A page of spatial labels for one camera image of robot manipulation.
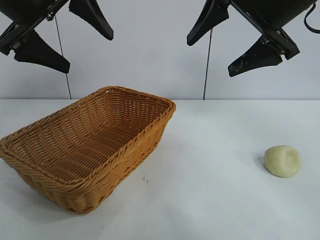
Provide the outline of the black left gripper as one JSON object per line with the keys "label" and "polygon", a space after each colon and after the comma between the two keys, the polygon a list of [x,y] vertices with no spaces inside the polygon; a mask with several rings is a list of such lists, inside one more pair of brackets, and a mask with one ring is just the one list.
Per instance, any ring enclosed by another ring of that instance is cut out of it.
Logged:
{"label": "black left gripper", "polygon": [[[18,62],[37,64],[67,74],[69,61],[34,30],[42,21],[51,21],[66,3],[66,0],[2,0],[0,12],[12,23],[0,35],[0,52],[7,56],[14,50],[14,59]],[[71,0],[68,9],[106,39],[114,39],[114,30],[96,0]]]}

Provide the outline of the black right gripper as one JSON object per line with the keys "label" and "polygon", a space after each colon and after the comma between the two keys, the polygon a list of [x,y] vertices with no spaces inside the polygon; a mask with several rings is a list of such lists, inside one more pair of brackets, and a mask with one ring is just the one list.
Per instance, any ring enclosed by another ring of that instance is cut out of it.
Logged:
{"label": "black right gripper", "polygon": [[[277,66],[283,62],[281,55],[289,60],[299,54],[298,46],[283,27],[315,3],[315,0],[232,0],[232,7],[261,33],[261,37],[228,66],[229,76]],[[229,5],[229,0],[206,0],[187,35],[187,45],[194,45],[208,31],[227,20]]]}

